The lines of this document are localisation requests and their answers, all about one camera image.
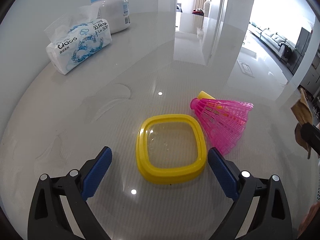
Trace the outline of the brown paper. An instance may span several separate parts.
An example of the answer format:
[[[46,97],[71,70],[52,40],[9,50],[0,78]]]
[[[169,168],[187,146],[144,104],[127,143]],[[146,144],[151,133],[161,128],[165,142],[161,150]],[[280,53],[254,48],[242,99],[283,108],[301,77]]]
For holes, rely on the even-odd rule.
[[[303,88],[300,90],[300,99],[291,107],[291,111],[296,117],[298,124],[295,127],[295,140],[308,152],[308,159],[311,156],[311,147],[301,136],[301,129],[304,124],[312,124],[313,116],[308,106],[306,93]]]

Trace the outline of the pink plastic shuttlecock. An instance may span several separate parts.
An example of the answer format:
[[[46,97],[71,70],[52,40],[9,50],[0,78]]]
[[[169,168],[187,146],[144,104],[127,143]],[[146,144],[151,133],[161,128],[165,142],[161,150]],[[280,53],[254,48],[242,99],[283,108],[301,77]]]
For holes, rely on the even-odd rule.
[[[190,108],[200,121],[211,145],[227,155],[242,137],[253,104],[249,102],[198,99]]]

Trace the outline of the yellow square container lid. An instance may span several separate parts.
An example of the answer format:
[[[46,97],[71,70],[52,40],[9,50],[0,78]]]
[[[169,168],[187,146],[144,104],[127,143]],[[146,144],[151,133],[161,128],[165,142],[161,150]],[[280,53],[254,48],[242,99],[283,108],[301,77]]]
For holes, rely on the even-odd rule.
[[[207,161],[200,124],[186,114],[146,119],[137,134],[136,161],[140,174],[154,184],[181,184],[196,179]]]

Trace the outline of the yellow orange foam dart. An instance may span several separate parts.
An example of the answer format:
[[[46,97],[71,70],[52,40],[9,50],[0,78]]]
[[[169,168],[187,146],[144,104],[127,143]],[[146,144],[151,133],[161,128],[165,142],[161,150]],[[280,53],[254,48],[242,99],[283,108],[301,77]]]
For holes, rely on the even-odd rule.
[[[211,95],[207,94],[205,91],[200,91],[198,96],[197,96],[198,99],[213,99],[215,100],[214,97],[212,97]]]

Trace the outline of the grey sofa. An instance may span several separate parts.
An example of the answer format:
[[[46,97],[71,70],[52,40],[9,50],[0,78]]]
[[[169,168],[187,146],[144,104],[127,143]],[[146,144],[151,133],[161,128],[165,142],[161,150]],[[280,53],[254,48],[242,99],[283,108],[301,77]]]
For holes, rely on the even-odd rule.
[[[258,27],[255,23],[249,22],[248,30],[263,42],[275,55],[283,61],[288,63],[295,45],[285,37],[280,36],[277,32],[272,31],[270,28],[263,29]]]

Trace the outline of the white blue tissue pack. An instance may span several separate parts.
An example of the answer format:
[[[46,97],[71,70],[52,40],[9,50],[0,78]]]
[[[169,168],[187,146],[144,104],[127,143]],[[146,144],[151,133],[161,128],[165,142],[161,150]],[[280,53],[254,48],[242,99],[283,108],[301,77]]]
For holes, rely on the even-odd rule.
[[[50,40],[47,55],[63,75],[112,42],[109,23],[91,5],[64,14],[44,32]]]

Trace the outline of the white jar blue lid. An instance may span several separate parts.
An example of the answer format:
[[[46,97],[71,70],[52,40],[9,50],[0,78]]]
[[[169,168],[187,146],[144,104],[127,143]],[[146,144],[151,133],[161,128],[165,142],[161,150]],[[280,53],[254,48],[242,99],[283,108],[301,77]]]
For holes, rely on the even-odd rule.
[[[99,8],[99,18],[107,20],[110,33],[115,34],[130,26],[128,0],[91,0],[91,5]]]

